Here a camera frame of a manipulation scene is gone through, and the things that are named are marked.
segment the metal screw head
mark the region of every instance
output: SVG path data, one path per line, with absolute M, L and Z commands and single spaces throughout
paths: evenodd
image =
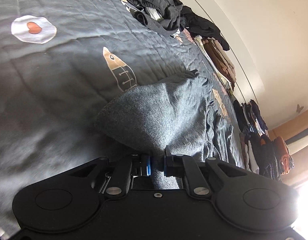
M 163 197 L 163 195 L 161 193 L 157 192 L 157 193 L 154 193 L 154 197 Z
M 106 193 L 110 195 L 118 195 L 122 192 L 119 187 L 109 187 L 106 189 Z
M 196 195 L 207 195 L 210 192 L 208 188 L 205 187 L 197 187 L 194 189 L 194 193 Z

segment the bright light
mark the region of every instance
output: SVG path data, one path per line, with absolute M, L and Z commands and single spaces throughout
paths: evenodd
M 308 182 L 306 182 L 299 190 L 298 214 L 299 217 L 293 224 L 293 228 L 302 237 L 308 240 Z

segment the black mount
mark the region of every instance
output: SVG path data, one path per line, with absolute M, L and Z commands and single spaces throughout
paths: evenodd
M 166 148 L 165 176 L 183 189 L 135 190 L 150 157 L 98 158 L 22 189 L 13 240 L 303 239 L 290 225 L 297 192 L 215 158 L 204 163 Z

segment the gray bedspread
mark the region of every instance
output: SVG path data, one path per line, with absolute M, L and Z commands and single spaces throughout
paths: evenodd
M 173 39 L 147 29 L 124 3 L 0 0 L 0 226 L 10 235 L 19 229 L 11 203 L 21 188 L 100 156 L 132 152 L 94 127 L 103 106 L 130 87 L 186 69 L 213 82 L 212 97 L 234 128 L 229 162 L 243 167 L 230 98 L 197 46 L 184 33 Z M 16 20 L 23 16 L 34 16 L 30 35 Z

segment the black clothing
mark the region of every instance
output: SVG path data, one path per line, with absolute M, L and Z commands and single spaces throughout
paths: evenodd
M 258 105 L 256 104 L 256 102 L 255 102 L 253 99 L 251 99 L 249 102 L 250 102 L 251 105 L 252 105 L 253 112 L 254 112 L 254 114 L 255 114 L 255 116 L 256 116 L 258 122 L 259 122 L 260 127 L 261 127 L 264 131 L 265 131 L 265 130 L 268 130 L 268 127 L 267 127 L 265 121 L 263 120 L 262 116 L 260 115 L 259 107 L 258 107 Z
M 196 15 L 188 6 L 183 6 L 181 17 L 181 26 L 186 28 L 191 34 L 215 38 L 222 45 L 223 50 L 230 50 L 229 44 L 221 36 L 220 29 L 214 23 Z
M 179 0 L 129 0 L 140 11 L 134 17 L 147 28 L 163 35 L 172 35 L 180 27 L 183 4 Z M 146 13 L 146 8 L 154 8 L 162 16 L 156 21 Z
M 270 179 L 281 180 L 273 142 L 266 135 L 260 138 L 256 133 L 251 132 L 249 136 L 253 154 L 259 166 L 259 174 Z M 261 139 L 265 141 L 265 144 L 261 145 Z
M 248 130 L 248 126 L 244 116 L 243 107 L 239 104 L 237 100 L 233 102 L 233 107 L 235 110 L 239 129 L 241 130 L 241 132 L 246 132 L 246 130 Z

